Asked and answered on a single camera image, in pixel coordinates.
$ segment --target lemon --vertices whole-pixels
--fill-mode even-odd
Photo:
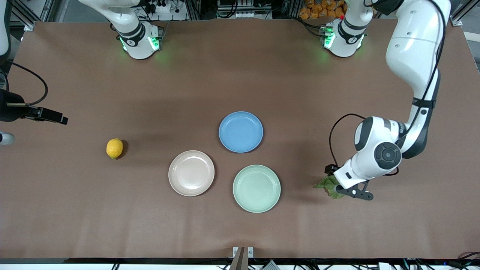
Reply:
[[[123,151],[123,143],[118,139],[111,139],[107,143],[107,155],[113,160],[118,158]]]

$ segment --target green plate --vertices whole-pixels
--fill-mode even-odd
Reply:
[[[235,177],[233,196],[237,203],[249,212],[266,212],[272,209],[280,198],[280,180],[270,168],[250,165]]]

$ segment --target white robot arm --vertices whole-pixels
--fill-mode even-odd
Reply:
[[[11,4],[8,0],[0,0],[0,65],[3,64],[10,53],[10,21]]]
[[[360,47],[372,18],[371,8],[362,0],[346,2],[344,20],[327,25],[333,31],[324,41],[325,48],[340,57],[348,57]],[[410,159],[425,149],[440,83],[437,65],[450,13],[448,0],[378,0],[372,6],[398,17],[386,62],[412,87],[413,102],[406,123],[374,116],[363,120],[354,136],[357,153],[333,172],[341,184],[337,191],[367,200],[373,196],[368,192],[360,196],[356,188],[359,183],[393,171],[402,158]]]
[[[162,32],[156,25],[140,22],[131,8],[140,0],[79,0],[105,16],[115,27],[123,49],[135,59],[145,59],[160,49]]]

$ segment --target green led light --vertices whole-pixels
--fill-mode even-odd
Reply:
[[[121,43],[122,43],[122,45],[123,45],[123,50],[124,50],[124,51],[127,51],[127,47],[125,46],[125,43],[123,42],[123,39],[120,38],[120,41],[121,41]]]
[[[150,45],[152,45],[153,50],[158,50],[160,48],[156,37],[155,38],[148,37],[148,41],[150,41]]]
[[[357,46],[357,49],[360,48],[360,46],[361,46],[361,41],[363,40],[363,37],[364,37],[364,36],[365,36],[365,35],[362,35],[362,36],[361,36],[361,38],[360,38],[360,40],[359,40],[359,44],[358,44],[358,46]]]
[[[325,39],[325,47],[330,48],[332,46],[333,40],[335,39],[335,33],[332,33],[331,36]]]

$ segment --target brown tabletop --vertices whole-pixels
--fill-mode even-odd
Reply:
[[[462,29],[447,29],[442,81],[427,147],[400,174],[371,181],[373,201],[333,200],[313,189],[332,163],[328,132],[346,113],[406,121],[412,90],[385,52],[395,20],[374,20],[361,49],[332,56],[291,20],[173,22],[163,50],[130,58],[108,24],[37,23],[16,62],[42,76],[41,106],[67,126],[17,120],[0,149],[0,257],[223,257],[235,245],[256,257],[456,258],[480,249],[480,76]],[[41,83],[13,67],[26,101]],[[253,152],[235,154],[218,126],[246,110],[264,125]],[[339,162],[355,153],[358,119],[334,133]],[[108,140],[128,141],[120,160]],[[215,163],[210,189],[177,194],[168,167],[199,150]],[[270,211],[233,198],[237,172],[262,164],[280,178]]]

